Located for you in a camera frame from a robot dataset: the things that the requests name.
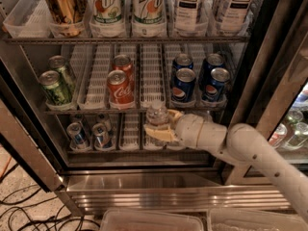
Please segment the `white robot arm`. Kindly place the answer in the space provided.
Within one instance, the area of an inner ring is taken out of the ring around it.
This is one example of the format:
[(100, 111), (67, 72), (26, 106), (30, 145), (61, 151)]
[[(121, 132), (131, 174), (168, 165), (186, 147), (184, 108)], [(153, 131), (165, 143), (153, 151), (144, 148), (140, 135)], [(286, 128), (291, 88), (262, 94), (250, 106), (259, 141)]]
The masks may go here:
[(176, 110), (146, 112), (145, 133), (159, 141), (205, 150), (233, 166), (251, 165), (266, 176), (308, 222), (308, 177), (290, 165), (255, 128), (230, 128)]

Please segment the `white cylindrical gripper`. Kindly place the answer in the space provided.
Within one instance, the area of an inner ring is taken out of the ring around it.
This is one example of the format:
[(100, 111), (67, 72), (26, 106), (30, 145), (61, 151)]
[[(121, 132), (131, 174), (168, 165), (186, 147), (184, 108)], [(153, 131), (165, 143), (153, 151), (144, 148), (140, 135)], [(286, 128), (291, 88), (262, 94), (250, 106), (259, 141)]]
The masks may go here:
[(176, 124), (175, 132), (169, 125), (144, 125), (145, 133), (148, 136), (159, 141), (172, 142), (178, 140), (183, 146), (206, 150), (210, 153), (216, 153), (223, 147), (227, 135), (225, 126), (208, 122), (199, 115), (184, 115), (183, 112), (173, 109), (167, 111), (169, 123), (171, 125)]

